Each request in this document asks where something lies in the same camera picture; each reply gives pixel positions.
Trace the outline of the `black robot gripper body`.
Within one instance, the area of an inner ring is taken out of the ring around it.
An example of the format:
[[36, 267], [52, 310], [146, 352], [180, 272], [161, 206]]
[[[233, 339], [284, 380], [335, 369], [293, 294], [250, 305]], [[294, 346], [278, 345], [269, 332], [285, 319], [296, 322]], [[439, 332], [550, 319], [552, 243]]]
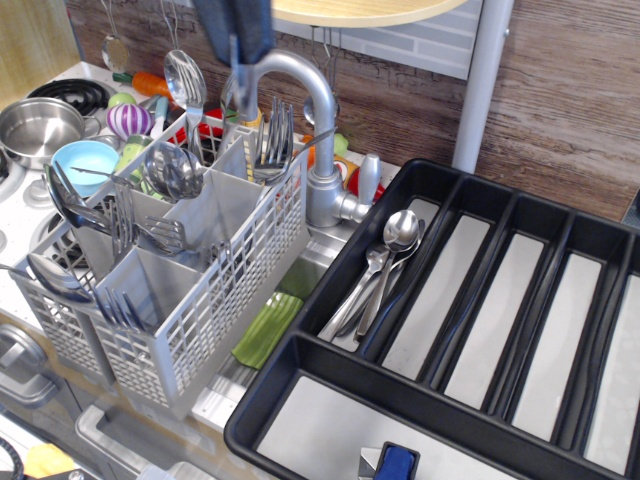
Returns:
[[192, 2], [216, 58], [253, 65], [275, 48], [269, 0], [194, 0]]

